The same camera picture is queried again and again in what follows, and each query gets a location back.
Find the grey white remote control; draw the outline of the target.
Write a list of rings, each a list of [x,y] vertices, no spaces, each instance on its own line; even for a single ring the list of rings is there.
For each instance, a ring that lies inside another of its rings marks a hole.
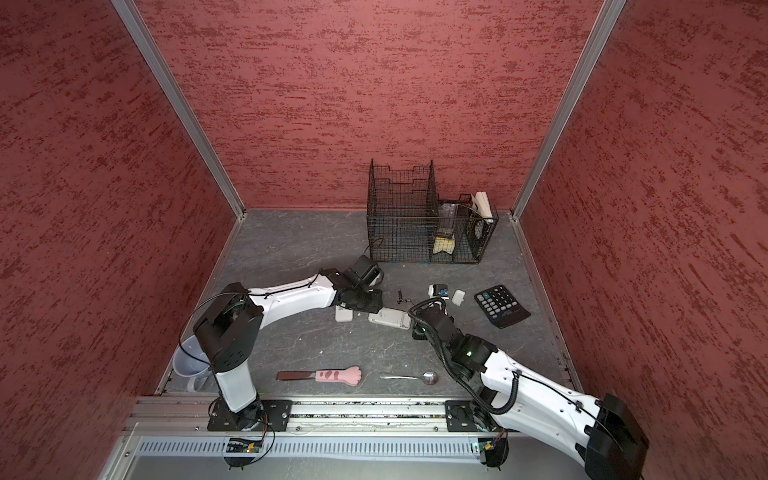
[[[368,320],[373,324],[401,330],[410,330],[412,328],[412,320],[408,313],[397,309],[382,308],[377,313],[370,313]]]

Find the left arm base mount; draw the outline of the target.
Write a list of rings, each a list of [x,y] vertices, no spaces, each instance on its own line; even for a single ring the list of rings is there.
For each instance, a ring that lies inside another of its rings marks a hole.
[[[284,432],[287,429],[293,402],[291,400],[261,400],[257,398],[240,412],[233,413],[223,398],[209,405],[207,430],[211,432]]]

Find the white battery cover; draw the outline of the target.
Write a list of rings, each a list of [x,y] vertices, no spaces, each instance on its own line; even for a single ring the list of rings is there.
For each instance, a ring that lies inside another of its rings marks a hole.
[[[456,290],[451,297],[451,302],[455,306],[461,306],[466,298],[466,293],[463,290]]]

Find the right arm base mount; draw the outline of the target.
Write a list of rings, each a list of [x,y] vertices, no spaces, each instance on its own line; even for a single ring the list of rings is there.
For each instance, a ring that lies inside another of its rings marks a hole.
[[[470,400],[447,400],[444,403],[447,431],[451,433],[493,432],[502,427],[493,417]]]

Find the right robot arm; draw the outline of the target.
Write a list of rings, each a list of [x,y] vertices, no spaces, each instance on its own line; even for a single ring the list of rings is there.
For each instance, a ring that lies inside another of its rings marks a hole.
[[[413,305],[408,315],[448,376],[495,425],[568,455],[591,479],[642,478],[650,442],[623,400],[560,385],[491,342],[463,333],[441,298]]]

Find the white air conditioner remote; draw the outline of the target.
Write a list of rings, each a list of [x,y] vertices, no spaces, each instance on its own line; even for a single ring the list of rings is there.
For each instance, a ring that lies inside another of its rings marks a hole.
[[[334,318],[337,323],[351,322],[354,319],[354,311],[336,306]]]

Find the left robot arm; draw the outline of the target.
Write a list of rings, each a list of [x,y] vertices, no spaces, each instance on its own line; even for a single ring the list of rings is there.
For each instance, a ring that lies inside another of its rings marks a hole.
[[[252,358],[266,330],[321,309],[377,313],[383,308],[383,277],[376,266],[321,269],[305,279],[272,287],[231,283],[205,300],[191,333],[214,375],[225,410],[242,414],[256,406],[259,391]]]

